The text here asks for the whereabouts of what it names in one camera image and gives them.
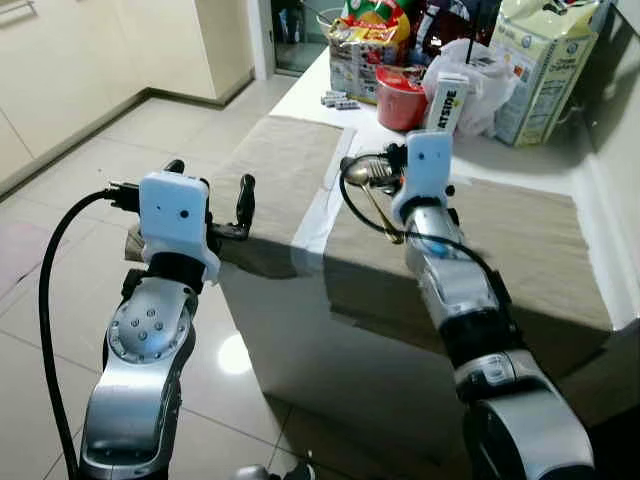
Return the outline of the steel spoon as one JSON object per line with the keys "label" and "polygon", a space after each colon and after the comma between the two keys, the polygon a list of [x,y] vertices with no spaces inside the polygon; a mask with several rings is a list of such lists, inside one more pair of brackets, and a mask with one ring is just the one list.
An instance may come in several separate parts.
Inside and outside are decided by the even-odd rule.
{"label": "steel spoon", "polygon": [[388,229],[387,238],[393,244],[402,244],[404,237],[401,234],[396,233],[396,227],[392,224],[392,221],[388,218],[385,211],[381,209],[378,201],[375,200],[372,195],[372,187],[385,187],[390,186],[393,180],[396,179],[396,175],[390,164],[384,157],[378,155],[361,155],[357,157],[348,157],[348,163],[344,166],[343,180],[349,186],[358,186],[364,189],[365,195],[369,197],[369,200],[374,204],[376,211],[378,211],[381,224],[385,229]]}

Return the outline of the red noodle cup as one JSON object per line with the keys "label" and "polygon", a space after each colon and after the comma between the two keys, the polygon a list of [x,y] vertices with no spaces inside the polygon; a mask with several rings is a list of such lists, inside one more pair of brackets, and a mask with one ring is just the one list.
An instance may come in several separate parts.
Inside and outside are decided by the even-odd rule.
{"label": "red noodle cup", "polygon": [[422,124],[428,96],[422,87],[425,67],[378,65],[378,120],[389,131],[416,131]]}

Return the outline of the white Oatside carton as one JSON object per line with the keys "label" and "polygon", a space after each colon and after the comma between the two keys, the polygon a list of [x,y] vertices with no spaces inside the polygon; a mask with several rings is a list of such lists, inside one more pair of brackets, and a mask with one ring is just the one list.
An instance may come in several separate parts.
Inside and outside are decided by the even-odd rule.
{"label": "white Oatside carton", "polygon": [[463,106],[470,95],[470,78],[465,74],[440,72],[434,81],[428,110],[422,118],[422,129],[453,134],[457,131]]}

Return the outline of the white raised bar shelf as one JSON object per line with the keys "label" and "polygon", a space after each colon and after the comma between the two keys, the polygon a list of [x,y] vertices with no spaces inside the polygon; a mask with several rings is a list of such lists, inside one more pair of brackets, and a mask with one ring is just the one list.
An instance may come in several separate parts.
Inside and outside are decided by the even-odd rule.
{"label": "white raised bar shelf", "polygon": [[639,32],[628,23],[637,17],[639,0],[598,0],[589,20],[595,46],[573,96],[594,150],[591,160],[596,193],[603,202],[614,244],[612,257],[621,273],[621,312],[625,323],[640,319],[637,228],[639,228],[640,138],[637,82],[640,79]]}

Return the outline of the white counter block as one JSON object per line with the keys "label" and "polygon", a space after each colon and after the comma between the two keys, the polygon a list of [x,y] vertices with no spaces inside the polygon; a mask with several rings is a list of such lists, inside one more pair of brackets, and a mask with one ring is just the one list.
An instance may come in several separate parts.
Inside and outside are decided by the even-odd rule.
{"label": "white counter block", "polygon": [[[463,407],[445,352],[413,353],[330,310],[324,250],[339,212],[347,211],[333,184],[338,157],[380,150],[403,136],[376,123],[371,108],[323,108],[317,99],[329,84],[328,61],[317,58],[268,114],[343,129],[324,186],[293,238],[312,274],[271,279],[232,266],[220,275],[221,293],[262,393],[294,408],[285,422],[287,451],[302,451],[305,424],[314,420],[328,424],[343,442],[337,452],[321,453],[324,470],[358,479],[472,480]],[[622,319],[620,283],[613,278],[621,268],[612,257],[607,211],[594,198],[593,157],[588,129],[575,115],[535,147],[511,148],[486,137],[457,141],[453,174],[457,182],[484,179],[572,198],[613,332],[589,361],[552,379],[588,429],[604,479],[639,480],[637,321]],[[356,457],[369,466],[342,466]]]}

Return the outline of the colourful snack package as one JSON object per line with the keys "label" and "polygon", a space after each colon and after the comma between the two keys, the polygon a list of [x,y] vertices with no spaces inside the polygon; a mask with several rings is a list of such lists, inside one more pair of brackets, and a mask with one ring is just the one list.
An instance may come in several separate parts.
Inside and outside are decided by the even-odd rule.
{"label": "colourful snack package", "polygon": [[378,101],[379,65],[401,64],[413,0],[343,0],[326,31],[330,90],[366,104]]}

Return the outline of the cream cabinet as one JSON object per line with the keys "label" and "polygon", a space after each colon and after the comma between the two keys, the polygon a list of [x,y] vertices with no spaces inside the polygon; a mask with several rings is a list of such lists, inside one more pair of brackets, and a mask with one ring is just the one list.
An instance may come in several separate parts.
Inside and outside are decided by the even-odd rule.
{"label": "cream cabinet", "polygon": [[143,92],[223,105],[252,77],[244,0],[35,0],[0,14],[0,196]]}

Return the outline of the white plastic bag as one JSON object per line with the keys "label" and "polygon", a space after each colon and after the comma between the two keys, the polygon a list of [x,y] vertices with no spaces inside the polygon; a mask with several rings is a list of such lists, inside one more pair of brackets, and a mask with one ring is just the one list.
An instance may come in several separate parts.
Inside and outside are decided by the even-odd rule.
{"label": "white plastic bag", "polygon": [[445,45],[430,61],[422,77],[422,87],[428,109],[422,115],[425,131],[438,131],[440,111],[435,99],[444,99],[445,90],[439,86],[442,74],[467,79],[466,97],[451,110],[452,131],[457,137],[481,136],[494,131],[495,114],[511,99],[517,83],[515,70],[497,50],[477,44],[470,38],[457,38]]}

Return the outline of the dark red bag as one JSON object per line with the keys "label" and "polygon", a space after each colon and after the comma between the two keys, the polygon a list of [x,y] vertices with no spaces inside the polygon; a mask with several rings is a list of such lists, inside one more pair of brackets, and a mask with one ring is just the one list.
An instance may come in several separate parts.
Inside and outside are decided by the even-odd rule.
{"label": "dark red bag", "polygon": [[474,38],[488,46],[503,0],[415,0],[407,63],[425,67],[440,50],[457,38]]}

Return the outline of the large green white carton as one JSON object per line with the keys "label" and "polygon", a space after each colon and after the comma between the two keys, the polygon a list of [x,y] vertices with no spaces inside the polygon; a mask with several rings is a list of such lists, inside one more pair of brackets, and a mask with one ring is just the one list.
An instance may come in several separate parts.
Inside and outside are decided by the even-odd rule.
{"label": "large green white carton", "polygon": [[492,38],[498,58],[516,76],[495,115],[494,136],[508,146],[548,140],[585,68],[598,32],[600,0],[503,0]]}

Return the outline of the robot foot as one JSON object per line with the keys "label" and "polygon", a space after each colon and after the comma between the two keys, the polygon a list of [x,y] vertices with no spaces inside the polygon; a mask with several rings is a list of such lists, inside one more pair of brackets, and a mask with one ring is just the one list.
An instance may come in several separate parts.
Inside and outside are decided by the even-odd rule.
{"label": "robot foot", "polygon": [[230,476],[230,480],[317,480],[317,475],[314,466],[303,461],[284,474],[274,474],[262,465],[239,467]]}

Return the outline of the white door frame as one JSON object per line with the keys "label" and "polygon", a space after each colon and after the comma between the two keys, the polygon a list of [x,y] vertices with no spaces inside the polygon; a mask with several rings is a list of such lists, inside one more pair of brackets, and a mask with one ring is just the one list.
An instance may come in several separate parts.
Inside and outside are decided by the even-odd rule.
{"label": "white door frame", "polygon": [[271,0],[244,0],[244,8],[250,32],[253,78],[257,82],[268,82],[275,74]]}

